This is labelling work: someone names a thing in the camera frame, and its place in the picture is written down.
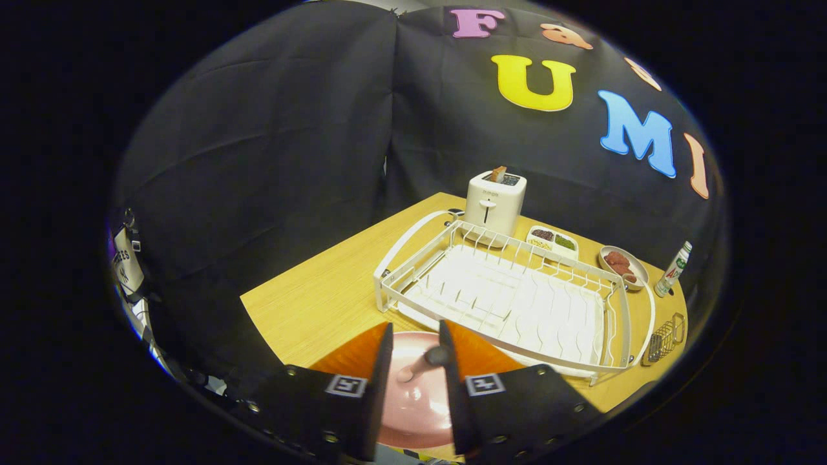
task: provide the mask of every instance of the letter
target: letter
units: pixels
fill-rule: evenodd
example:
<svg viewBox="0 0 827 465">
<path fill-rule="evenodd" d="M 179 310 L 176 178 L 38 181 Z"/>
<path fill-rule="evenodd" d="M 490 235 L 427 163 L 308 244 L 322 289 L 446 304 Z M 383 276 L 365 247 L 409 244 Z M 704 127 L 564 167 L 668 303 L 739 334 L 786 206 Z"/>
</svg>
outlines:
<svg viewBox="0 0 827 465">
<path fill-rule="evenodd" d="M 505 15 L 495 10 L 451 10 L 451 14 L 457 17 L 457 32 L 454 37 L 488 37 L 488 31 L 483 31 L 480 26 L 491 30 L 497 27 L 497 19 L 505 19 Z"/>
<path fill-rule="evenodd" d="M 590 43 L 584 41 L 583 38 L 580 37 L 580 34 L 577 34 L 567 27 L 547 23 L 541 24 L 540 27 L 545 30 L 543 31 L 543 37 L 549 39 L 550 41 L 559 42 L 561 44 L 572 44 L 573 46 L 578 46 L 581 49 L 586 50 L 595 48 L 591 46 Z"/>
<path fill-rule="evenodd" d="M 506 100 L 524 108 L 541 112 L 556 112 L 571 105 L 574 92 L 571 88 L 573 66 L 558 61 L 544 60 L 542 65 L 552 71 L 553 91 L 540 95 L 528 90 L 526 67 L 531 60 L 524 56 L 494 55 L 491 61 L 497 64 L 497 84 Z"/>
<path fill-rule="evenodd" d="M 629 135 L 632 142 L 634 156 L 642 160 L 652 146 L 649 156 L 649 165 L 666 177 L 675 177 L 675 166 L 672 162 L 672 124 L 663 115 L 649 112 L 646 121 L 641 124 L 632 106 L 625 98 L 608 90 L 599 90 L 597 95 L 606 101 L 609 114 L 609 129 L 600 144 L 607 150 L 620 155 L 629 153 L 629 146 L 624 142 L 624 133 Z"/>
<path fill-rule="evenodd" d="M 626 60 L 626 63 L 629 63 L 629 66 L 632 67 L 632 71 L 634 71 L 634 73 L 637 74 L 640 79 L 643 79 L 643 81 L 645 81 L 655 89 L 661 90 L 661 86 L 657 82 L 655 82 L 655 79 L 653 79 L 652 75 L 649 74 L 643 68 L 641 68 L 640 65 L 638 65 L 634 61 L 631 61 L 628 58 L 624 58 L 624 60 Z"/>
<path fill-rule="evenodd" d="M 692 151 L 692 178 L 689 180 L 689 184 L 699 196 L 708 199 L 710 197 L 710 189 L 706 186 L 704 147 L 700 146 L 700 142 L 685 132 L 683 133 L 683 137 L 689 142 L 689 150 Z"/>
</svg>

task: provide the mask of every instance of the plate of sausages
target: plate of sausages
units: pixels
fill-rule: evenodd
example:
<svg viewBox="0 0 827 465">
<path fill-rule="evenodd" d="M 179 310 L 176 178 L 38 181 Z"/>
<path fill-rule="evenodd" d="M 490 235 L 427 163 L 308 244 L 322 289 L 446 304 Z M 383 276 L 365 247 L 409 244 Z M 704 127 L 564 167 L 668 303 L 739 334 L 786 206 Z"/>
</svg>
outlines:
<svg viewBox="0 0 827 465">
<path fill-rule="evenodd" d="M 649 282 L 649 273 L 640 260 L 620 247 L 605 246 L 601 248 L 597 260 L 604 270 L 622 276 L 629 290 L 641 290 L 643 289 L 643 283 Z"/>
</svg>

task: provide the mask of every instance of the pink plate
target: pink plate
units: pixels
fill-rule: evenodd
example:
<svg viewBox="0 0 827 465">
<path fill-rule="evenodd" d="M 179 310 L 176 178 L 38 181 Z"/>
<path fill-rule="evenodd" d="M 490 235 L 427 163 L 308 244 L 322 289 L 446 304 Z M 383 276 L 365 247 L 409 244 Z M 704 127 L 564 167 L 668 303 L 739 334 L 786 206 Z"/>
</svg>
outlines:
<svg viewBox="0 0 827 465">
<path fill-rule="evenodd" d="M 396 448 L 435 448 L 453 442 L 445 369 L 432 369 L 407 383 L 397 380 L 399 371 L 438 345 L 436 333 L 394 333 L 379 443 Z"/>
</svg>

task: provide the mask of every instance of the blue letter m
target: blue letter m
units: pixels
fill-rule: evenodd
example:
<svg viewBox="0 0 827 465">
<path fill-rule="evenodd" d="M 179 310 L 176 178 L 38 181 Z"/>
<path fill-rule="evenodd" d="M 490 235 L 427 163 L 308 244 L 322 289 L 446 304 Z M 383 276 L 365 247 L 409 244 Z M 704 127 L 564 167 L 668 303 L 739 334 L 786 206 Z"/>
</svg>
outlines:
<svg viewBox="0 0 827 465">
<path fill-rule="evenodd" d="M 669 120 L 659 113 L 649 112 L 646 121 L 641 124 L 638 115 L 625 98 L 608 90 L 599 90 L 597 95 L 606 101 L 609 111 L 609 133 L 600 139 L 600 144 L 607 150 L 626 155 L 629 153 L 629 146 L 624 142 L 625 132 L 632 142 L 635 158 L 642 160 L 649 146 L 653 146 L 649 165 L 656 171 L 674 178 L 675 166 L 672 163 L 670 135 L 672 124 Z"/>
</svg>

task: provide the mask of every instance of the pink letter f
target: pink letter f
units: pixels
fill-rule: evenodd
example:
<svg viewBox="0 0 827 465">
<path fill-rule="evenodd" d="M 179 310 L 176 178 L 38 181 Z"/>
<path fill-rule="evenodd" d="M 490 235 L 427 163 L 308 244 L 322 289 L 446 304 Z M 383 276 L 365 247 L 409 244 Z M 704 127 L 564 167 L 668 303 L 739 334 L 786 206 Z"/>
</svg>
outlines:
<svg viewBox="0 0 827 465">
<path fill-rule="evenodd" d="M 457 32 L 454 32 L 454 37 L 488 37 L 491 35 L 488 31 L 483 31 L 480 26 L 485 26 L 489 29 L 497 27 L 497 19 L 505 19 L 505 15 L 494 10 L 451 10 L 451 13 L 457 17 Z"/>
</svg>

